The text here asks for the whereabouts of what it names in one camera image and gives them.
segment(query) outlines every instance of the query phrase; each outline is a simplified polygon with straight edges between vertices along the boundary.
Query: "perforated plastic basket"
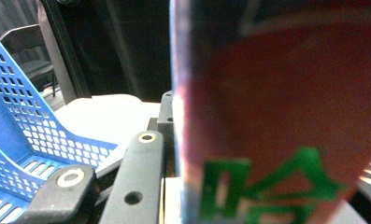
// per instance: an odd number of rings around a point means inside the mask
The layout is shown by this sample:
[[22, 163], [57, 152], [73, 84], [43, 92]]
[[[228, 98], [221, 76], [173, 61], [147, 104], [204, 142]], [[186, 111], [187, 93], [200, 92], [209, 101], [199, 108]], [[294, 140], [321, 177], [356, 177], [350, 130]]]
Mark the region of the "perforated plastic basket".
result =
[[0, 43], [0, 208], [24, 209], [56, 169], [98, 168], [116, 147], [69, 132]]

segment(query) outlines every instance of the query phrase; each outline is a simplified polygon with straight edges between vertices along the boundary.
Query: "screw hole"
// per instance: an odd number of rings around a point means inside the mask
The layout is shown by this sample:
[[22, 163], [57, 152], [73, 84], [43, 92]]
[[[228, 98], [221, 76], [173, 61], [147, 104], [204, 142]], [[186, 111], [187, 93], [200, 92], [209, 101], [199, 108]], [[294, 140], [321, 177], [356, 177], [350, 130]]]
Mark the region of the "screw hole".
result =
[[127, 204], [134, 205], [140, 203], [142, 200], [142, 193], [138, 191], [132, 191], [124, 197], [124, 201]]
[[138, 141], [142, 143], [150, 143], [155, 141], [156, 139], [156, 134], [154, 133], [143, 133], [138, 136]]
[[142, 137], [142, 139], [148, 141], [148, 140], [152, 139], [152, 136], [150, 136], [150, 135], [144, 135], [144, 136]]

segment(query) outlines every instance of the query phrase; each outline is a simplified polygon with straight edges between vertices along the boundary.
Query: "blue plastic basket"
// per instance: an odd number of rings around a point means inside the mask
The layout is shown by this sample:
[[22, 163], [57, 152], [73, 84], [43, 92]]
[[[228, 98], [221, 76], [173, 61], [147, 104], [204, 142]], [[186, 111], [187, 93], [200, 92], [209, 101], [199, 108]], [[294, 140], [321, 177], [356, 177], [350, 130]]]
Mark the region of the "blue plastic basket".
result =
[[0, 208], [25, 209], [55, 170], [98, 168], [116, 147], [69, 132], [0, 43]]

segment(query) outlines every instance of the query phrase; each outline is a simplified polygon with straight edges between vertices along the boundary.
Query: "black chair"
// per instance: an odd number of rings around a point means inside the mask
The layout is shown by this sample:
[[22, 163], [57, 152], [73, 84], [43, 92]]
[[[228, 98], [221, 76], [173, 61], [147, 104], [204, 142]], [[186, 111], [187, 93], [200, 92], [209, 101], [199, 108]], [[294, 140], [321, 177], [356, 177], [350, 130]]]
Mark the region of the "black chair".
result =
[[[39, 24], [23, 26], [7, 31], [0, 37], [2, 45], [10, 54], [16, 54], [28, 49], [45, 46]], [[53, 65], [49, 61], [34, 60], [19, 64], [24, 74], [30, 79], [38, 91], [43, 91], [52, 85], [55, 96], [55, 75]]]

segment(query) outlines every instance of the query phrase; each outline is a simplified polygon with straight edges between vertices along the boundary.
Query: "metal grommet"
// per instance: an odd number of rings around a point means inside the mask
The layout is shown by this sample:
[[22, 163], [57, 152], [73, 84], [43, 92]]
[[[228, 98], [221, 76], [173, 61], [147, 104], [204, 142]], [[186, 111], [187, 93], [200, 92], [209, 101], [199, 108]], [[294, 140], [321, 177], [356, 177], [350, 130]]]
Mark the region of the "metal grommet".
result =
[[[65, 180], [69, 175], [75, 175], [76, 177], [70, 180]], [[72, 169], [60, 175], [60, 177], [57, 179], [57, 185], [62, 188], [69, 188], [77, 185], [80, 181], [82, 181], [83, 177], [85, 177], [85, 173], [82, 170]]]
[[155, 141], [155, 139], [156, 139], [156, 134], [155, 133], [143, 133], [143, 134], [139, 135], [139, 137], [138, 137], [138, 141], [140, 141], [142, 143], [150, 143], [150, 142]]

